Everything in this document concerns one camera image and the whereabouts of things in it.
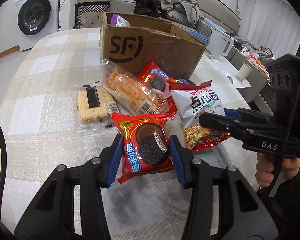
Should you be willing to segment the person's right hand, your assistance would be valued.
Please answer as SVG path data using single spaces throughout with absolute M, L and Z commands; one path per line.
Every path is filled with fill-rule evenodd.
M 294 178 L 300 169 L 300 159 L 294 157 L 292 159 L 283 159 L 282 167 L 286 170 L 281 182 Z M 268 187 L 274 179 L 272 174 L 274 165 L 272 161 L 266 158 L 265 154 L 257 153 L 257 164 L 255 177 L 261 187 Z

